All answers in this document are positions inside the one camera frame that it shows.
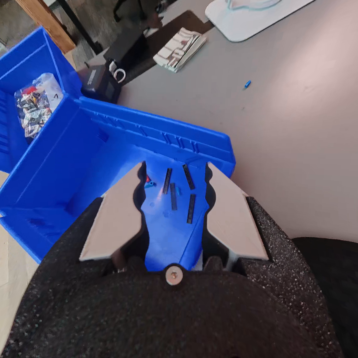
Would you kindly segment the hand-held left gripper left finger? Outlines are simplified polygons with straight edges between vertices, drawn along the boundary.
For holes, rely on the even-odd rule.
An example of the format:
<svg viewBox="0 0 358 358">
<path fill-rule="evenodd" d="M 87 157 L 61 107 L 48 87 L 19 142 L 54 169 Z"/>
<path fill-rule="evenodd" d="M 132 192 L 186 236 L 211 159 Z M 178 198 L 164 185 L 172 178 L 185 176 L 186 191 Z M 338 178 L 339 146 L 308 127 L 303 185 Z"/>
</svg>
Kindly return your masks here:
<svg viewBox="0 0 358 358">
<path fill-rule="evenodd" d="M 80 262 L 110 259 L 117 270 L 145 268 L 149 230 L 141 207 L 146 199 L 146 162 L 129 170 L 104 194 L 79 256 Z"/>
</svg>

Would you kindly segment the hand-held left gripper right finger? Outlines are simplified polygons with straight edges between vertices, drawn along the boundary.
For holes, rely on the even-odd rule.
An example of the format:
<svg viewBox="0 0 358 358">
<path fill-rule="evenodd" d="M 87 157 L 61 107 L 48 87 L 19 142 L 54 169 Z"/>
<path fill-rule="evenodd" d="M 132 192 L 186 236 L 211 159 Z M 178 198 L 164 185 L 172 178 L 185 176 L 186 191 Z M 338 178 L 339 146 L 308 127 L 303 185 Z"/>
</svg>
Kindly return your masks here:
<svg viewBox="0 0 358 358">
<path fill-rule="evenodd" d="M 211 257 L 218 257 L 226 271 L 234 271 L 241 260 L 269 261 L 245 192 L 210 162 L 205 183 L 209 208 L 203 223 L 203 267 Z"/>
</svg>

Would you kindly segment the blue plastic bin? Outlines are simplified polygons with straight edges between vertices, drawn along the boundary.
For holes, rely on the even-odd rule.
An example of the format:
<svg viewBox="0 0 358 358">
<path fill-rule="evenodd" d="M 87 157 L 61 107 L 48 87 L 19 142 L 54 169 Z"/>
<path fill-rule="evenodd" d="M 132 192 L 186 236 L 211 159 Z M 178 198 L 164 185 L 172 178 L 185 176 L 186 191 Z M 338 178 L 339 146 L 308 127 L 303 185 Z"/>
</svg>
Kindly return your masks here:
<svg viewBox="0 0 358 358">
<path fill-rule="evenodd" d="M 1 187 L 1 224 L 40 263 L 83 211 L 142 161 L 156 183 L 145 190 L 141 207 L 150 235 L 145 265 L 161 271 L 179 263 L 190 270 L 202 250 L 208 209 L 205 165 L 231 177 L 236 161 L 230 137 L 123 106 L 65 96 Z M 176 211 L 170 186 L 163 194 L 167 168 L 170 183 L 181 189 Z M 187 224 L 190 194 L 196 199 Z"/>
<path fill-rule="evenodd" d="M 79 99 L 81 80 L 43 27 L 39 27 L 0 60 L 0 170 L 10 173 L 28 148 L 14 94 L 43 73 L 51 73 L 64 94 Z"/>
</svg>

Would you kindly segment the grey desk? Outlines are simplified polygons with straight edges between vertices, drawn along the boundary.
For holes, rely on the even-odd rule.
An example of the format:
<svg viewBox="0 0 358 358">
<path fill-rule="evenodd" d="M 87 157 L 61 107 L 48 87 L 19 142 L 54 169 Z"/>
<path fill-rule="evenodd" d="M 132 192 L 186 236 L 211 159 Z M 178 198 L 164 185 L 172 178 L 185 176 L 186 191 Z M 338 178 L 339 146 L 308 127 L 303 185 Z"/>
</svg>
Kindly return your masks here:
<svg viewBox="0 0 358 358">
<path fill-rule="evenodd" d="M 181 71 L 152 67 L 118 104 L 229 135 L 232 180 L 289 237 L 357 242 L 357 15 L 325 0 L 240 43 L 212 28 Z"/>
</svg>

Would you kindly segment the clear bag of toy pieces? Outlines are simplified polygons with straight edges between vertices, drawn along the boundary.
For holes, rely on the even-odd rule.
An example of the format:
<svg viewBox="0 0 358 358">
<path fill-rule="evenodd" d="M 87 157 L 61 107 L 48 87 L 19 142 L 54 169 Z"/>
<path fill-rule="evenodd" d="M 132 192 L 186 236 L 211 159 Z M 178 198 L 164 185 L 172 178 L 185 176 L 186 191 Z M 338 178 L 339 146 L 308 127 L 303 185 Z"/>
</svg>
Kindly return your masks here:
<svg viewBox="0 0 358 358">
<path fill-rule="evenodd" d="M 63 91 L 52 73 L 43 73 L 14 93 L 19 122 L 28 144 L 38 136 L 63 97 Z"/>
</svg>

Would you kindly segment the black digital timer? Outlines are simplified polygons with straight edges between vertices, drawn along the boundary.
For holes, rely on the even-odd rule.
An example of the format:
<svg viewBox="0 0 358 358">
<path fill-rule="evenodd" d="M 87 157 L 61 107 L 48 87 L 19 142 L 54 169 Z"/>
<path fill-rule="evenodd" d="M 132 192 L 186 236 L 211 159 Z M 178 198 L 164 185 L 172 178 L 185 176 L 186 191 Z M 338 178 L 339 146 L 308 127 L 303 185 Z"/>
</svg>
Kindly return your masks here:
<svg viewBox="0 0 358 358">
<path fill-rule="evenodd" d="M 106 65 L 94 65 L 81 70 L 79 77 L 82 81 L 83 96 L 117 104 L 122 84 L 113 77 Z"/>
</svg>

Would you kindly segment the white book stand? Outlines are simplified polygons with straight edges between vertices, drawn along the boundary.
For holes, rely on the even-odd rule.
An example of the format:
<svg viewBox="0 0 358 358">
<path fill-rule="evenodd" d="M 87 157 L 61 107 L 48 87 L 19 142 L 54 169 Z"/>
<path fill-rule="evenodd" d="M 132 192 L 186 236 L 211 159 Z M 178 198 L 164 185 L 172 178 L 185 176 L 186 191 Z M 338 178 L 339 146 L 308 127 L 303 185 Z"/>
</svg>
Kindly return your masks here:
<svg viewBox="0 0 358 358">
<path fill-rule="evenodd" d="M 208 20 L 230 42 L 243 42 L 312 0 L 214 0 L 205 9 Z"/>
</svg>

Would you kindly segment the black table leg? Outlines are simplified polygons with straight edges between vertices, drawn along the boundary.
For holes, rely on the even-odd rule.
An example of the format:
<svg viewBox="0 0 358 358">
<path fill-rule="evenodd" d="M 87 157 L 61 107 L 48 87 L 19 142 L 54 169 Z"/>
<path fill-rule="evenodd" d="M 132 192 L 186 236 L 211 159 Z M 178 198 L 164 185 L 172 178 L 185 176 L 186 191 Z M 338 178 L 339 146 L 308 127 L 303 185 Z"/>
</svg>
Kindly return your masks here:
<svg viewBox="0 0 358 358">
<path fill-rule="evenodd" d="M 62 7 L 66 15 L 69 17 L 69 19 L 72 21 L 74 26 L 77 28 L 81 36 L 84 38 L 86 43 L 91 47 L 92 51 L 95 53 L 95 55 L 100 54 L 103 51 L 103 47 L 99 42 L 94 42 L 82 23 L 79 21 L 78 17 L 74 13 L 74 11 L 69 6 L 68 2 L 66 0 L 57 0 L 59 5 Z"/>
</svg>

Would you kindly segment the wooden table leg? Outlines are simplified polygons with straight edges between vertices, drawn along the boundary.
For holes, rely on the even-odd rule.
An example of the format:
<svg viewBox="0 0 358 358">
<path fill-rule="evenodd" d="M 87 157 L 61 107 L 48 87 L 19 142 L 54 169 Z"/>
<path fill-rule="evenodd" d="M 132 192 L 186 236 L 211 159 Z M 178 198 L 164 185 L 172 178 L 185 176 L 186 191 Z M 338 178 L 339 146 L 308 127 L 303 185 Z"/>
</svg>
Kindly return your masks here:
<svg viewBox="0 0 358 358">
<path fill-rule="evenodd" d="M 16 2 L 36 24 L 42 26 L 47 31 L 63 54 L 67 54 L 76 48 L 75 43 L 66 33 L 61 22 L 44 1 L 17 0 Z"/>
</svg>

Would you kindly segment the black chair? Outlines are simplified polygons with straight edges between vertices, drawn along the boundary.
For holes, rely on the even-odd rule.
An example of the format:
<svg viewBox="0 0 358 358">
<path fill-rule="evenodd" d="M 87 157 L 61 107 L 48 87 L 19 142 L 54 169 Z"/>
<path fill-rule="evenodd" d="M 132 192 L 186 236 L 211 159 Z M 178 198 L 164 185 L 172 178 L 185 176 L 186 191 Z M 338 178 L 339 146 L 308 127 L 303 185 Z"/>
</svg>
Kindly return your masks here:
<svg viewBox="0 0 358 358">
<path fill-rule="evenodd" d="M 136 25 L 141 30 L 159 29 L 163 27 L 163 13 L 170 1 L 116 1 L 113 9 L 114 21 Z"/>
</svg>

